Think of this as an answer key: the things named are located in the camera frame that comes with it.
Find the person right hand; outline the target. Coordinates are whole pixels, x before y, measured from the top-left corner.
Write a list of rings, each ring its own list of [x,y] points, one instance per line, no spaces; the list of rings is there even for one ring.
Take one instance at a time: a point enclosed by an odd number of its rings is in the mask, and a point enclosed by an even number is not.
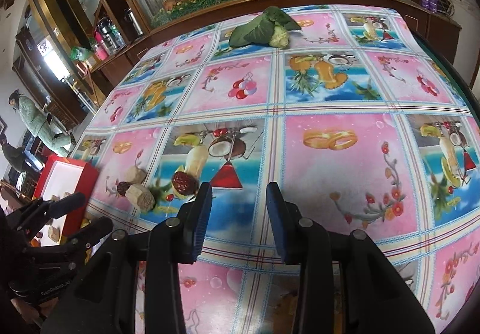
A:
[[[10,300],[11,304],[20,313],[24,321],[28,324],[35,323],[38,327],[41,327],[44,321],[49,317],[52,310],[58,304],[59,299],[55,297],[47,302],[43,302],[40,305],[30,305],[24,300],[14,298]]]

